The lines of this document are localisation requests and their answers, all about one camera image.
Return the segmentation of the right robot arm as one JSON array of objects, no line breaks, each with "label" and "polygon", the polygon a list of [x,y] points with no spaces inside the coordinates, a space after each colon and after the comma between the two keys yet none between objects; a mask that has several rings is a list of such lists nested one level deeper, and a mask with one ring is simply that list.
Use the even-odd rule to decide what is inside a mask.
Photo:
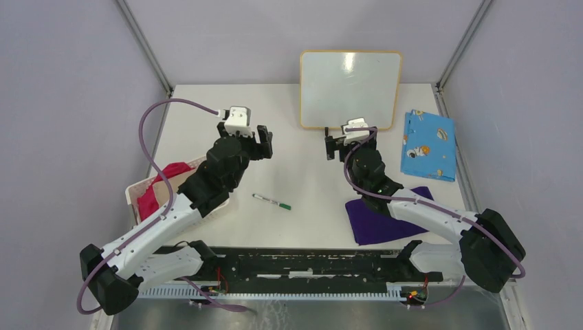
[{"label": "right robot arm", "polygon": [[348,184],[371,211],[419,226],[446,244],[411,243],[397,262],[398,274],[413,281],[428,272],[459,274],[498,293],[510,279],[524,278],[526,251],[497,211],[457,210],[423,197],[385,173],[376,127],[346,125],[340,137],[325,136],[328,160],[339,155]]}]

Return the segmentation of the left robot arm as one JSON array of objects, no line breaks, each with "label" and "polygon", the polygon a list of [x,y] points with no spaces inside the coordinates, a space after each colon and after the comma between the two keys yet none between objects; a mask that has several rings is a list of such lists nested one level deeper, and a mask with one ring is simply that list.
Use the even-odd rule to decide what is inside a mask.
[{"label": "left robot arm", "polygon": [[166,203],[115,241],[82,249],[78,302],[89,289],[99,304],[97,310],[112,316],[152,287],[194,275],[204,281],[215,274],[214,254],[205,243],[190,243],[169,254],[154,253],[224,204],[251,161],[273,156],[273,133],[266,126],[259,125],[250,136],[229,133],[224,122],[217,128],[220,137],[205,160],[177,190],[169,191]]}]

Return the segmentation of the yellow framed whiteboard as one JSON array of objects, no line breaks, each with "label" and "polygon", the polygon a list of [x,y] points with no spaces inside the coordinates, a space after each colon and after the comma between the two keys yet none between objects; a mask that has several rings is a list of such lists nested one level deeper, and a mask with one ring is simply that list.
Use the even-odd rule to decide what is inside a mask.
[{"label": "yellow framed whiteboard", "polygon": [[391,129],[402,64],[402,54],[393,50],[305,50],[300,55],[300,125],[338,129],[364,118]]}]

